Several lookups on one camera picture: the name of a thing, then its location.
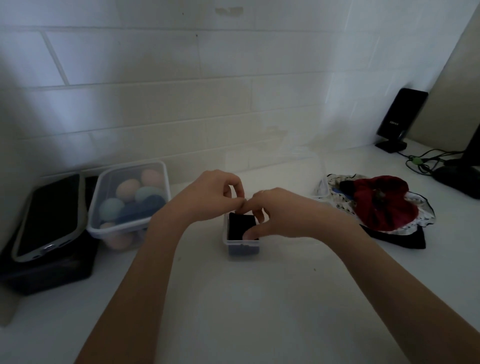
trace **forearm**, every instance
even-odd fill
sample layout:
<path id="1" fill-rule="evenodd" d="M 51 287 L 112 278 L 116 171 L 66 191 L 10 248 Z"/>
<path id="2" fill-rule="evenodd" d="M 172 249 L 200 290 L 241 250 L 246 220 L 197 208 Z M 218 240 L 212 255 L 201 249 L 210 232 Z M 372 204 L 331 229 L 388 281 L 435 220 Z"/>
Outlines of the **forearm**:
<path id="1" fill-rule="evenodd" d="M 173 256 L 188 227 L 165 206 L 82 348 L 77 363 L 152 363 Z"/>
<path id="2" fill-rule="evenodd" d="M 412 362 L 480 359 L 480 334 L 362 229 L 345 229 L 327 245 L 343 261 Z"/>

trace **wall stain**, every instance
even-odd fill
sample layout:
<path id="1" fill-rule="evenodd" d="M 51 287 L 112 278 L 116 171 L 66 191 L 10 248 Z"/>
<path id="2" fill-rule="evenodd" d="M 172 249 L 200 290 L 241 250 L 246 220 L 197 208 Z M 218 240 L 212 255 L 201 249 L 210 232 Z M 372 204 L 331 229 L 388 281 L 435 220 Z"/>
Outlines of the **wall stain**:
<path id="1" fill-rule="evenodd" d="M 228 8 L 228 9 L 215 8 L 215 12 L 218 15 L 231 16 L 233 18 L 237 18 L 237 17 L 239 17 L 240 15 L 243 14 L 243 7 L 242 6 L 236 6 L 236 7 Z"/>

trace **cable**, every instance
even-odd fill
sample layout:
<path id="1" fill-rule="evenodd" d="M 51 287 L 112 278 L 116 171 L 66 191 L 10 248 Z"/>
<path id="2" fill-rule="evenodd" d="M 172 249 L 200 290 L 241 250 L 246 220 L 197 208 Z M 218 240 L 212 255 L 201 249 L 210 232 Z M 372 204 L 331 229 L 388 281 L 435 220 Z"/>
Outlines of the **cable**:
<path id="1" fill-rule="evenodd" d="M 433 152 L 433 151 L 439 151 L 439 152 L 442 152 L 441 154 L 437 155 L 437 156 L 434 156 L 434 157 L 431 157 L 431 158 L 427 158 L 425 157 L 427 154 L 429 154 L 430 152 Z M 429 150 L 428 152 L 425 152 L 423 153 L 421 156 L 407 156 L 403 153 L 400 153 L 400 152 L 397 152 L 399 155 L 401 156 L 404 156 L 405 158 L 408 158 L 407 161 L 405 162 L 405 165 L 412 171 L 414 171 L 415 173 L 417 174 L 421 174 L 423 176 L 431 176 L 433 171 L 437 168 L 438 164 L 439 163 L 445 163 L 445 159 L 443 159 L 444 157 L 451 157 L 451 156 L 454 156 L 456 154 L 462 154 L 464 153 L 465 151 L 461 151 L 461 152 L 458 152 L 458 151 L 451 151 L 451 152 L 446 152 L 442 149 L 431 149 Z M 435 162 L 435 164 L 432 166 L 429 166 L 427 163 L 429 162 Z"/>

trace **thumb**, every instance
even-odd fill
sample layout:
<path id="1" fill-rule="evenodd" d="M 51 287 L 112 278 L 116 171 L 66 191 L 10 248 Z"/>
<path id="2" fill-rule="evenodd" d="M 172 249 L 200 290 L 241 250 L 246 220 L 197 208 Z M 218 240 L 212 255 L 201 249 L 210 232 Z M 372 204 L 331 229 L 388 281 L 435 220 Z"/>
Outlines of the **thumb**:
<path id="1" fill-rule="evenodd" d="M 226 211 L 235 211 L 238 210 L 242 205 L 245 203 L 246 199 L 243 197 L 235 197 L 235 198 L 230 198 L 230 197 L 224 197 L 225 205 L 226 205 Z"/>
<path id="2" fill-rule="evenodd" d="M 261 238 L 262 236 L 273 235 L 272 233 L 272 222 L 267 221 L 261 224 L 255 225 L 254 227 L 248 229 L 243 234 L 244 240 L 255 240 Z"/>

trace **fabric pile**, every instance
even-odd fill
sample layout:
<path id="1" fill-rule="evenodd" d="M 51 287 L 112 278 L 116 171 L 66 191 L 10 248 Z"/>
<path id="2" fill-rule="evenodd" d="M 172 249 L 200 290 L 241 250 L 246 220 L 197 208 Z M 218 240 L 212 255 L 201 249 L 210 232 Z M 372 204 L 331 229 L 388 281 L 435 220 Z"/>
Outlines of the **fabric pile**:
<path id="1" fill-rule="evenodd" d="M 393 176 L 328 176 L 330 202 L 359 219 L 373 238 L 410 249 L 425 249 L 423 228 L 435 223 L 428 200 Z"/>

